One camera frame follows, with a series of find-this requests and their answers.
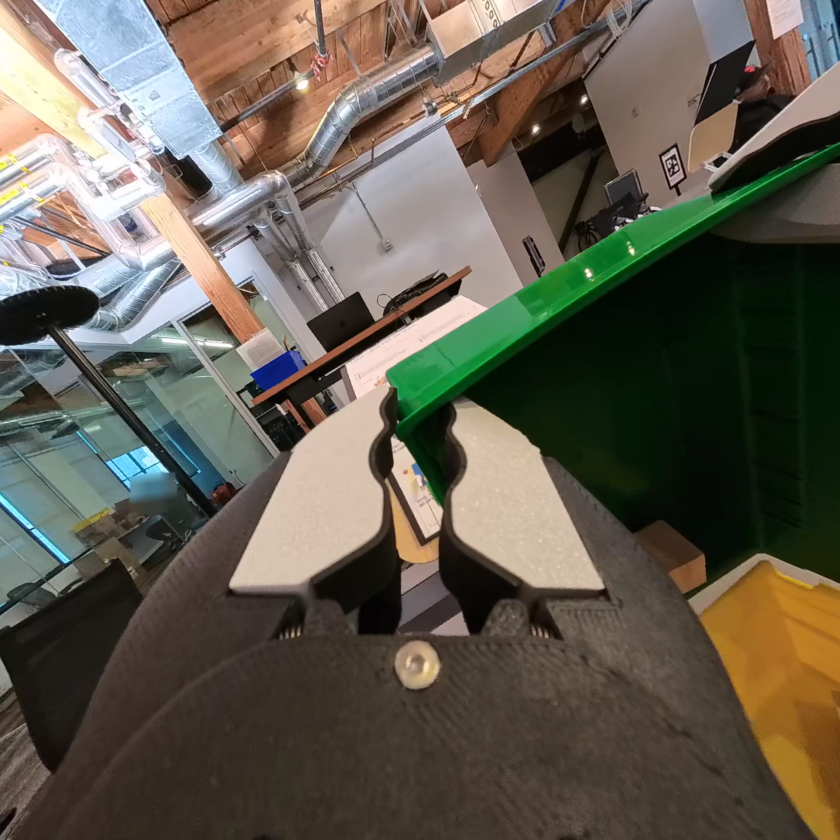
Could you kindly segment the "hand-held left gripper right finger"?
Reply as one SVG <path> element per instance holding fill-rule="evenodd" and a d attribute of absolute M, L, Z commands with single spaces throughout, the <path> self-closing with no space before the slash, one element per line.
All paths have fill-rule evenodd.
<path fill-rule="evenodd" d="M 470 634 L 503 601 L 533 617 L 549 600 L 606 595 L 545 459 L 524 433 L 475 402 L 455 401 L 445 455 L 440 575 Z"/>

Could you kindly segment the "green plastic box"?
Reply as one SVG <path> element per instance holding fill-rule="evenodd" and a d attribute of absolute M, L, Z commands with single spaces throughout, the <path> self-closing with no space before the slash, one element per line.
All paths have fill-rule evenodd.
<path fill-rule="evenodd" d="M 465 396 L 712 577 L 767 553 L 838 581 L 838 243 L 737 233 L 817 188 L 834 210 L 837 167 L 835 144 L 632 223 L 391 368 L 432 488 Z"/>

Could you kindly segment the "plain wooden block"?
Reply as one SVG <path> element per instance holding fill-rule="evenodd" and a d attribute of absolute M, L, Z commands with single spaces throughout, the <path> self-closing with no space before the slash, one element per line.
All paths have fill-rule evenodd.
<path fill-rule="evenodd" d="M 680 592 L 692 592 L 707 583 L 706 555 L 666 521 L 654 521 L 634 537 Z"/>

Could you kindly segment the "yellow plastic box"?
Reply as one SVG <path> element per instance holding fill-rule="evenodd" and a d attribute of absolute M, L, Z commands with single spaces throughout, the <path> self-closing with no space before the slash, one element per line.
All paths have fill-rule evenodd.
<path fill-rule="evenodd" d="M 764 758 L 818 838 L 839 838 L 839 589 L 757 553 L 689 599 Z"/>

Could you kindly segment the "wooden desk with black legs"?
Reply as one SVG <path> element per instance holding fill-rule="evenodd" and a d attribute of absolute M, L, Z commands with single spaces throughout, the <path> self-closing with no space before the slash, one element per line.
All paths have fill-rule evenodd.
<path fill-rule="evenodd" d="M 413 320 L 424 317 L 430 312 L 430 303 L 438 306 L 448 302 L 459 292 L 462 281 L 471 272 L 472 268 L 466 266 L 454 275 L 447 276 L 430 290 L 375 321 L 336 349 L 305 366 L 301 371 L 271 386 L 267 391 L 257 395 L 252 410 L 260 416 L 265 412 L 260 409 L 262 405 L 276 408 L 284 406 L 303 432 L 308 433 L 327 417 L 323 409 L 312 407 L 310 403 L 317 394 L 326 391 L 340 380 L 340 369 L 348 361 L 367 351 L 391 333 L 409 325 Z"/>

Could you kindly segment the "printed instruction sheet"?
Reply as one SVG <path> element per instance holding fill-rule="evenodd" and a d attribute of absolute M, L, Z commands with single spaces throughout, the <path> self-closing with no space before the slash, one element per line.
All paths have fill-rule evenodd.
<path fill-rule="evenodd" d="M 457 295 L 432 313 L 412 321 L 353 357 L 341 370 L 349 399 L 354 401 L 385 384 L 386 375 L 392 367 L 486 310 L 478 302 Z M 430 543 L 439 534 L 443 510 L 415 457 L 396 436 L 392 437 L 392 456 L 393 468 L 388 483 L 395 500 L 419 544 Z"/>

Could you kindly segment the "silver vertical pipes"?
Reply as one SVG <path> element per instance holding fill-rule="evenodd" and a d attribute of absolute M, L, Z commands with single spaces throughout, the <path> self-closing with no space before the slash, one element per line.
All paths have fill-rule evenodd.
<path fill-rule="evenodd" d="M 345 299 L 345 294 L 317 248 L 305 249 L 286 261 L 297 286 L 305 293 L 316 313 L 323 313 Z"/>

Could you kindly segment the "black backpack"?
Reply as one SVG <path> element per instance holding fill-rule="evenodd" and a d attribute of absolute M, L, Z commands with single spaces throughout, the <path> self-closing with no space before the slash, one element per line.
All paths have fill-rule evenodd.
<path fill-rule="evenodd" d="M 394 295 L 384 305 L 382 313 L 383 317 L 388 316 L 392 312 L 403 309 L 406 304 L 418 297 L 421 297 L 423 294 L 441 284 L 447 278 L 448 276 L 442 271 L 438 271 L 421 278 L 410 287 Z"/>

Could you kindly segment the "wooden pillar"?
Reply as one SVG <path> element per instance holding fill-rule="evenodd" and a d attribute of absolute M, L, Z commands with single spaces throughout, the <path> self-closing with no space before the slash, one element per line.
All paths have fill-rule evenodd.
<path fill-rule="evenodd" d="M 265 328 L 211 247 L 168 193 L 148 198 L 141 208 L 206 294 L 239 345 Z"/>

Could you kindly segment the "black and white marker sign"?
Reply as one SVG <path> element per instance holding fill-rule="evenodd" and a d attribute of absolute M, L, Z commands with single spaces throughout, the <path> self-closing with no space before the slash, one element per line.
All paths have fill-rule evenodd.
<path fill-rule="evenodd" d="M 663 150 L 658 155 L 658 160 L 668 189 L 675 192 L 677 196 L 681 196 L 681 186 L 687 181 L 688 173 L 679 145 L 673 143 L 666 150 Z"/>

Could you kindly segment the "black sprinkler pipe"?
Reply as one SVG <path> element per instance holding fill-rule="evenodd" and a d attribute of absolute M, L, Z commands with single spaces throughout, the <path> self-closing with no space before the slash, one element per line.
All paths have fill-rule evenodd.
<path fill-rule="evenodd" d="M 314 78 L 319 79 L 321 78 L 322 74 L 326 70 L 327 66 L 330 63 L 331 56 L 327 48 L 326 43 L 326 33 L 324 28 L 324 21 L 322 15 L 322 1 L 315 0 L 313 1 L 313 11 L 314 17 L 316 20 L 316 31 L 317 31 L 317 51 L 318 55 L 317 58 L 313 60 L 311 63 L 311 71 Z"/>

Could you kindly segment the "white table with black edge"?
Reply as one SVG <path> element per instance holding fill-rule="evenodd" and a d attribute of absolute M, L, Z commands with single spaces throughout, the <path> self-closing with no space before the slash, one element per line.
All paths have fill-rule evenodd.
<path fill-rule="evenodd" d="M 838 65 L 764 125 L 710 177 L 712 194 L 746 186 L 839 140 Z M 753 245 L 837 245 L 838 161 L 818 164 L 716 226 L 714 235 Z"/>

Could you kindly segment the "round silver ventilation duct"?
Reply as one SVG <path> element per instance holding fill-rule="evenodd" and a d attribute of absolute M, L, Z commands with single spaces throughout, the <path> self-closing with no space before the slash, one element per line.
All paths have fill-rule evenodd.
<path fill-rule="evenodd" d="M 282 173 L 294 191 L 308 186 L 328 170 L 353 128 L 432 80 L 438 73 L 438 66 L 433 47 L 424 45 L 352 81 L 329 105 L 305 149 L 278 170 L 267 174 Z M 244 181 L 216 141 L 192 154 L 191 158 L 212 187 L 209 194 L 189 208 L 189 218 L 200 230 L 219 228 L 225 220 L 217 220 L 216 212 L 210 216 L 207 213 L 230 195 L 238 194 Z"/>

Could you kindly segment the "foil insulated duct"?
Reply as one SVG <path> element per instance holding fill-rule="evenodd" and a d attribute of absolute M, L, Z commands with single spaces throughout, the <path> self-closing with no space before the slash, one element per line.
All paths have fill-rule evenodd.
<path fill-rule="evenodd" d="M 145 2 L 37 4 L 177 159 L 214 145 L 221 131 Z"/>

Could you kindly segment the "rectangular metal duct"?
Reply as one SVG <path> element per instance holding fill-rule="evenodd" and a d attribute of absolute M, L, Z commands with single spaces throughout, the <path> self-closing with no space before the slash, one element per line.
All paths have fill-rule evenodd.
<path fill-rule="evenodd" d="M 434 81 L 450 82 L 469 68 L 548 23 L 556 1 L 464 1 L 427 18 L 427 40 L 437 59 Z"/>

